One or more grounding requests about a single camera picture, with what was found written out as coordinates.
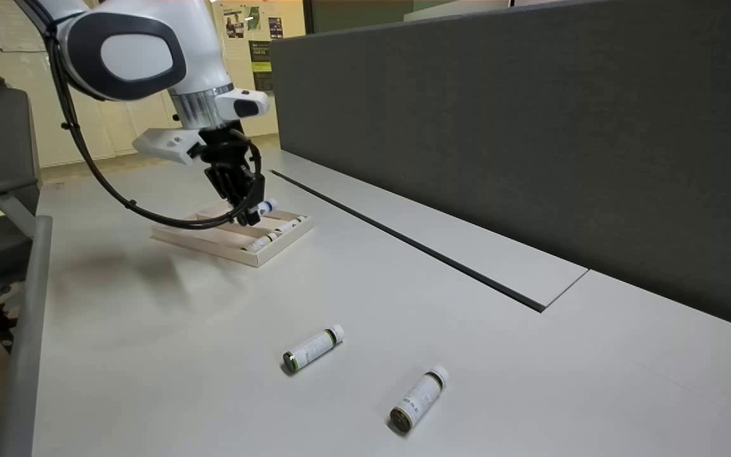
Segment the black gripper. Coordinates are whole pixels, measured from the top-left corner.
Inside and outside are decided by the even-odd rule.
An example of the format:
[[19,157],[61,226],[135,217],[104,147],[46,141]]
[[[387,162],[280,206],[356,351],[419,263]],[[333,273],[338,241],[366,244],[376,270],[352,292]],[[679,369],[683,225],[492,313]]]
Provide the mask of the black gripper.
[[231,206],[231,222],[238,226],[258,225],[258,204],[264,202],[258,147],[238,123],[201,131],[198,138],[201,145],[189,151],[189,157],[206,162],[211,185]]

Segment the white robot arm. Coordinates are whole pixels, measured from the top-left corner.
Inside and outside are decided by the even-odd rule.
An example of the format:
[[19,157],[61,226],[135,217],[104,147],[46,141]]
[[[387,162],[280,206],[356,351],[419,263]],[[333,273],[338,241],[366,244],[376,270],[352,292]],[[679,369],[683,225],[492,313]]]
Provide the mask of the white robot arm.
[[[255,226],[271,212],[261,152],[242,128],[247,118],[267,112],[269,96],[231,81],[206,0],[16,4],[42,39],[64,131],[115,202],[143,218],[189,232]],[[74,89],[98,103],[137,103],[168,93],[176,128],[145,131],[135,147],[178,162],[206,162],[206,179],[229,212],[214,218],[173,218],[122,197],[90,160]]]

